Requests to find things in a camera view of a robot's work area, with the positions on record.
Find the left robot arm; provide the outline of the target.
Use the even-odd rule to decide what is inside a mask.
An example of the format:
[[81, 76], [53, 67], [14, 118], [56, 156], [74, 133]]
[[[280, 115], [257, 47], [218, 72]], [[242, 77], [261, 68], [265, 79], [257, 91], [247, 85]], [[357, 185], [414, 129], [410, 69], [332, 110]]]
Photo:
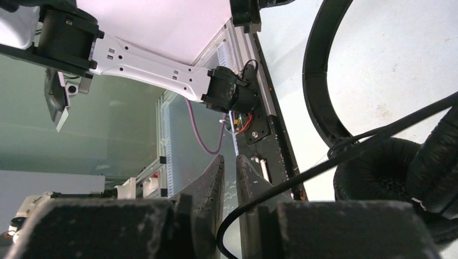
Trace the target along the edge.
[[52, 116], [70, 107], [71, 84], [86, 91], [94, 74], [160, 86], [207, 108], [250, 114], [258, 95], [231, 69], [191, 67], [132, 45], [99, 29], [76, 1], [1, 1], [1, 54], [46, 69], [45, 97]]

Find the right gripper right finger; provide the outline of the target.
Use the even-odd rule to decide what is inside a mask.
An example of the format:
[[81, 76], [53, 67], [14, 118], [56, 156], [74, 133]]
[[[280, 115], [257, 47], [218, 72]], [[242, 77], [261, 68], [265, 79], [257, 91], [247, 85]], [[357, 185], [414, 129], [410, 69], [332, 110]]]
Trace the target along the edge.
[[280, 195], [242, 214], [243, 258], [439, 258], [410, 203], [294, 201]]

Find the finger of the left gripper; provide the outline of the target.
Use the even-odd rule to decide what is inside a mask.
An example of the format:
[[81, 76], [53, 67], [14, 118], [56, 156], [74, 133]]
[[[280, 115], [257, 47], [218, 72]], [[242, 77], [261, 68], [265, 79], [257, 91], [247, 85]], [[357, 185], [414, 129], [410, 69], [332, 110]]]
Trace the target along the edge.
[[290, 4], [294, 0], [229, 0], [232, 24], [244, 33], [261, 32], [260, 10]]

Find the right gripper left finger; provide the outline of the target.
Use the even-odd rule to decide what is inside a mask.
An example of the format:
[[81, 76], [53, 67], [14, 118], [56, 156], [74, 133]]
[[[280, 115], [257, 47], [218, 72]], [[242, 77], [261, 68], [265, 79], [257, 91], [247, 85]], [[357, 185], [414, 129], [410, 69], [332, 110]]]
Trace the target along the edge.
[[218, 258], [225, 162], [157, 199], [55, 199], [25, 221], [6, 258]]

